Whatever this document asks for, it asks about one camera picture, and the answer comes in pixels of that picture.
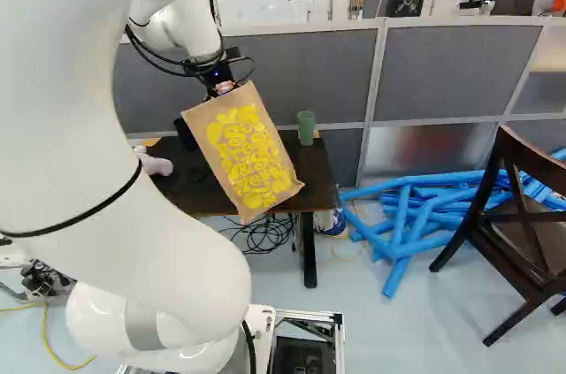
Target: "cubicle partition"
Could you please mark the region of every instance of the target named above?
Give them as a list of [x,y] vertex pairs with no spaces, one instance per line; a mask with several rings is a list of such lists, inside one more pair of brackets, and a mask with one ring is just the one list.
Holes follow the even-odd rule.
[[[298,111],[316,113],[341,187],[481,167],[504,123],[544,149],[566,145],[566,58],[555,62],[565,32],[562,19],[508,17],[223,30],[227,47],[255,59],[251,79],[279,129],[294,129]],[[129,44],[114,76],[130,137],[174,134],[172,121],[204,96],[196,80],[157,71]]]

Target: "orange robot part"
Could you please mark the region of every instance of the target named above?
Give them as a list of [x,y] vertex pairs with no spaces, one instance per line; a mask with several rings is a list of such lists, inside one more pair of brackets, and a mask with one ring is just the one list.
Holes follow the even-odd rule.
[[555,0],[552,4],[552,11],[560,11],[566,8],[566,0]]

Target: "brown paper bag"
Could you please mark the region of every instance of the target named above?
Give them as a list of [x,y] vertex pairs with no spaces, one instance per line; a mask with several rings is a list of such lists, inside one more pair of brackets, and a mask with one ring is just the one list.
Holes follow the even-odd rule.
[[304,186],[253,82],[181,115],[242,223]]

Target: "dark wooden table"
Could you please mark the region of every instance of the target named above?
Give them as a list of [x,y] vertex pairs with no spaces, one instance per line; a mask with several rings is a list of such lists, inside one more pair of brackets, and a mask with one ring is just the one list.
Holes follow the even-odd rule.
[[[328,164],[325,143],[316,138],[311,147],[304,147],[296,131],[280,131],[287,153],[293,161],[297,178],[305,186],[290,199],[275,206],[270,212],[298,212],[301,217],[299,249],[304,270],[304,285],[317,286],[317,259],[313,229],[313,212],[331,210],[337,202],[337,191]],[[218,183],[200,150],[186,150],[177,137],[164,137],[148,154],[172,161],[174,169],[169,177],[152,177],[157,188],[179,209],[189,215],[236,215],[237,210]]]

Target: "wooden chair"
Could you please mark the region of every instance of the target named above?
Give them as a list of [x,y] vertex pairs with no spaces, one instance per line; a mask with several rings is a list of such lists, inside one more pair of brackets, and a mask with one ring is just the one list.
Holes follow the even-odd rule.
[[[509,175],[513,199],[484,211],[501,164]],[[566,211],[550,211],[523,194],[518,171],[530,174],[561,195],[566,195],[566,164],[522,140],[508,127],[500,127],[486,173],[464,221],[454,238],[430,266],[438,272],[468,240],[523,296],[524,304],[484,340],[491,346],[539,305],[566,291]],[[566,298],[552,309],[566,310]]]

